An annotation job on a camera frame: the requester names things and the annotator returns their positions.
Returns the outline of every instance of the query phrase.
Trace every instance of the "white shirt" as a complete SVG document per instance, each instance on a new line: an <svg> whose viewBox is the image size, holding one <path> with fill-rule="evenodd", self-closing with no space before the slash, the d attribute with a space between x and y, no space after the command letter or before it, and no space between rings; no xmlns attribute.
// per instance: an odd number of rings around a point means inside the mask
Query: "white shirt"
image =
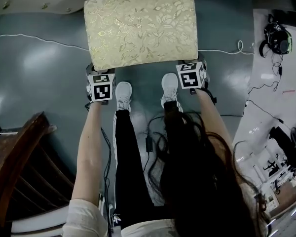
<svg viewBox="0 0 296 237"><path fill-rule="evenodd" d="M105 237L107 222L92 203L73 199L69 203L67 222L63 237ZM123 237L178 237L172 220L153 220L126 227Z"/></svg>

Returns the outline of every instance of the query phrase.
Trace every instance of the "white cable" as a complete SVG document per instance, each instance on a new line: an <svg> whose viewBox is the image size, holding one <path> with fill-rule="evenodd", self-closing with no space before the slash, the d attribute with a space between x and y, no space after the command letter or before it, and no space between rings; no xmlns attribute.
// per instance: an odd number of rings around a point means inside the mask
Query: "white cable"
<svg viewBox="0 0 296 237"><path fill-rule="evenodd" d="M80 47L80 46L66 45L66 44L62 44L62 43L59 43L59 42L54 41L54 40L45 40L45 39L42 39L42 38L37 37L37 36L30 36L30 35L26 35L26 34L2 34L2 35L0 35L0 37L5 37L5 36L8 36L8 37L23 36L23 37L28 37L28 38L34 38L34 39L37 39L37 40L41 40L41 41L46 42L46 43L54 43L54 44L62 45L62 46L65 46L65 47L74 47L74 48L77 48L77 49L80 49L80 50L83 50L83 51L89 51L89 49L86 49L86 48L83 48L83 47ZM198 51L202 51L202 52L221 52L221 53L226 53L226 54L242 53L242 54L245 54L245 55L254 55L254 53L244 53L242 51L242 49L243 49L243 42L241 40L239 40L238 41L238 52L235 52L235 53L229 53L229 52L226 52L226 51L216 50L216 49L209 49L209 50L199 49Z"/></svg>
<svg viewBox="0 0 296 237"><path fill-rule="evenodd" d="M74 48L77 48L77 49L80 49L80 50L83 50L83 51L89 51L89 49L86 49L86 48L83 48L83 47L80 47L80 46L66 45L66 44L62 44L62 43L59 43L59 42L53 41L53 40L41 39L41 38L39 38L37 36L30 36L30 35L25 35L25 34L2 34L2 35L0 35L0 37L5 37L5 36L9 36L9 37L24 36L24 37L28 37L28 38L34 38L34 39L37 39L37 40L41 40L41 41L46 42L46 43L54 43L54 44L62 45L62 46L65 46L65 47L74 47Z"/></svg>
<svg viewBox="0 0 296 237"><path fill-rule="evenodd" d="M242 40L239 40L238 41L238 52L235 52L235 53L229 53L229 52L226 52L226 51L222 51L222 50L216 50L216 49L209 49L209 50L206 50L206 49L200 49L198 51L202 51L202 52L221 52L221 53L226 53L226 54L238 54L238 53L242 53L242 54L245 54L245 55L254 55L254 53L244 53L242 51L243 49L243 42Z"/></svg>

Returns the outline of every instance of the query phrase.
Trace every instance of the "headphones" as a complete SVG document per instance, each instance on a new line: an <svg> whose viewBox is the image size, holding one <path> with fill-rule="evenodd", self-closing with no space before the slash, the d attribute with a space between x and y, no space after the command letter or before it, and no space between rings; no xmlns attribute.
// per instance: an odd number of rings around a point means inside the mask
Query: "headphones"
<svg viewBox="0 0 296 237"><path fill-rule="evenodd" d="M276 54L288 54L292 51L292 35L285 27L274 21L274 17L269 14L269 24L264 28L265 40L259 47L259 53L265 58L263 48L267 44L268 47Z"/></svg>

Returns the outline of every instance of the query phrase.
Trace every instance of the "white sleeve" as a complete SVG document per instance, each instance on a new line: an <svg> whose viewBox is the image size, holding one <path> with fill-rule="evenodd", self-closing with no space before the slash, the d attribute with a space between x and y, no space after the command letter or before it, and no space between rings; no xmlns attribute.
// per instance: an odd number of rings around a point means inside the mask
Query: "white sleeve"
<svg viewBox="0 0 296 237"><path fill-rule="evenodd" d="M63 237L104 237L107 230L107 222L94 204L81 199L70 201Z"/></svg>

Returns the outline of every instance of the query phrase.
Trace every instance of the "floral upholstery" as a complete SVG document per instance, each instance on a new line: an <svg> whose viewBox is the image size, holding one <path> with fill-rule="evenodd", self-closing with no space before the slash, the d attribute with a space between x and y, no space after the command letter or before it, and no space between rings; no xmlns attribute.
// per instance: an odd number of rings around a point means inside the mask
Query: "floral upholstery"
<svg viewBox="0 0 296 237"><path fill-rule="evenodd" d="M194 0L88 0L84 18L96 70L197 58Z"/></svg>

